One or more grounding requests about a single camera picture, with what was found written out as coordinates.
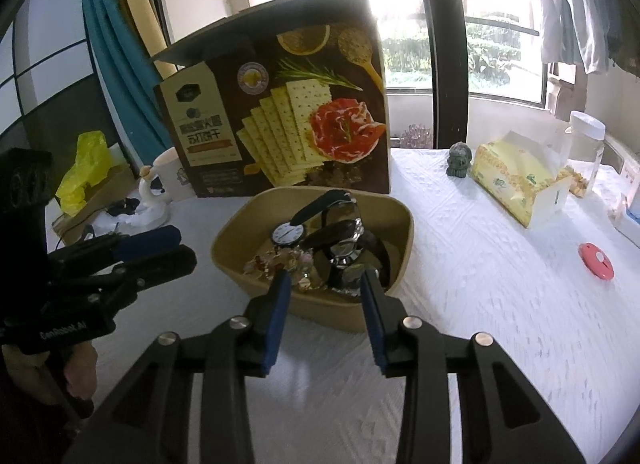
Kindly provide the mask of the person left hand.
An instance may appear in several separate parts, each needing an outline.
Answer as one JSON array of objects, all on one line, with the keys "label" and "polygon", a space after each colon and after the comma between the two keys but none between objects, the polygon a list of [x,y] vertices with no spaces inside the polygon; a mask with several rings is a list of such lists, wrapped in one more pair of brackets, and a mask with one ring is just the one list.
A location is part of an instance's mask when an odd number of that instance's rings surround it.
[{"label": "person left hand", "polygon": [[67,391],[72,397],[87,401],[96,393],[96,362],[98,354],[91,341],[84,341],[73,348],[64,369]]}]

